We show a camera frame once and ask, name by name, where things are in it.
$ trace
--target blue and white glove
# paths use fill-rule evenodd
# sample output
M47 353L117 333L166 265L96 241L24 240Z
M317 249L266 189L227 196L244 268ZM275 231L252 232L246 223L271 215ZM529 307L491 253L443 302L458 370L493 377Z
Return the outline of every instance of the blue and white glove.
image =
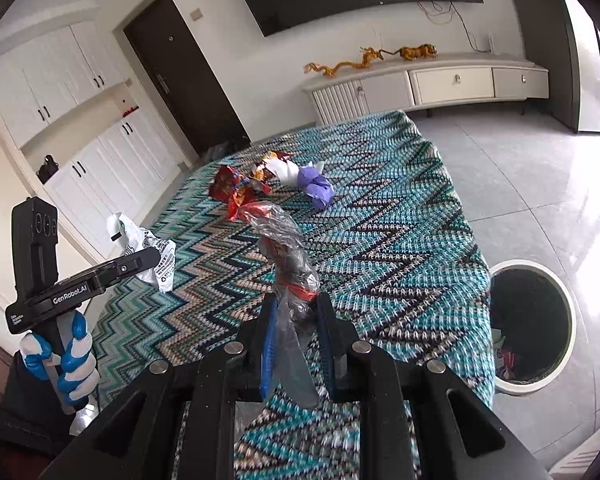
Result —
M27 370L42 381L48 381L43 360L50 358L53 364L60 365L64 373L58 377L58 390L64 394L64 402L73 406L96 388L100 374L91 353L91 332L80 312L75 313L71 330L74 338L62 357L51 351L46 339L31 332L20 341L20 353Z

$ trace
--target doorway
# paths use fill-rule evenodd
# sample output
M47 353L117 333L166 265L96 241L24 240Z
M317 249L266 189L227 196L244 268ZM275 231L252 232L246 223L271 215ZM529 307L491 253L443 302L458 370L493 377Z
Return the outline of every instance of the doorway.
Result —
M226 153L249 144L240 119L173 0L155 0L124 33L198 155L220 144Z

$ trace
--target screw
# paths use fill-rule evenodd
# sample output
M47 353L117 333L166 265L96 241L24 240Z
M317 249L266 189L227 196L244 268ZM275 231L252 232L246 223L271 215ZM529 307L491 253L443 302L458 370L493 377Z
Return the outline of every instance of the screw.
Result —
M432 359L427 361L427 370L435 374L443 374L446 370L446 365L440 359Z
M169 369L169 363L164 359L156 359L149 365L149 371L152 374L160 375Z
M229 355L241 354L243 350L244 345L240 341L229 341L226 345L224 345L224 351Z
M356 341L351 345L351 349L357 354L368 354L371 352L371 343L366 341Z

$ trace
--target tv stand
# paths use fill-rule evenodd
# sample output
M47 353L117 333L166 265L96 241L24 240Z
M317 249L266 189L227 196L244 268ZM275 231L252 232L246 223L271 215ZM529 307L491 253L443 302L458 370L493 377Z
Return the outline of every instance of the tv stand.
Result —
M499 54L440 54L434 59L391 59L368 69L314 76L302 86L320 124L389 110L432 108L549 97L548 70Z

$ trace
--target trash can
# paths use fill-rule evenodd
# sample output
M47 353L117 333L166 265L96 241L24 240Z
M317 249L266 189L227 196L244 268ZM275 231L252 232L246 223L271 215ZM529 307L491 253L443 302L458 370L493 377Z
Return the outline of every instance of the trash can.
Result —
M490 269L496 390L524 396L563 370L576 338L573 299L545 266L508 260Z

